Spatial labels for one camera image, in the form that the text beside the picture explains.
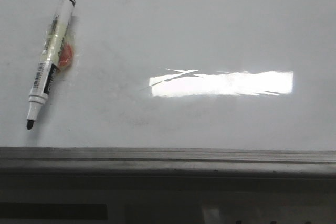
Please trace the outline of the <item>white black whiteboard marker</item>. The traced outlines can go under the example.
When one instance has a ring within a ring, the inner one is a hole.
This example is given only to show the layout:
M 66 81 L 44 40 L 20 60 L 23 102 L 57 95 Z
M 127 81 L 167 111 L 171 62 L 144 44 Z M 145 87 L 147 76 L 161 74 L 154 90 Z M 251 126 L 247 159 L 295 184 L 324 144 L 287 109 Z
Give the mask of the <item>white black whiteboard marker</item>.
M 48 100 L 54 77 L 61 69 L 61 55 L 69 40 L 69 27 L 76 0 L 59 0 L 48 29 L 34 83 L 29 94 L 26 129 L 33 128 L 38 115 Z

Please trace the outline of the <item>grey aluminium whiteboard frame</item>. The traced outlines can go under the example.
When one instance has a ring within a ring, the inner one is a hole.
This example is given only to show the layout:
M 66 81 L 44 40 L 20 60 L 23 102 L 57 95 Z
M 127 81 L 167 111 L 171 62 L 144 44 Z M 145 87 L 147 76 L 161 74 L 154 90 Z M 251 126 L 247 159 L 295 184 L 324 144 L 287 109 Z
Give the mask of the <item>grey aluminium whiteboard frame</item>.
M 334 151 L 1 148 L 1 175 L 334 179 Z

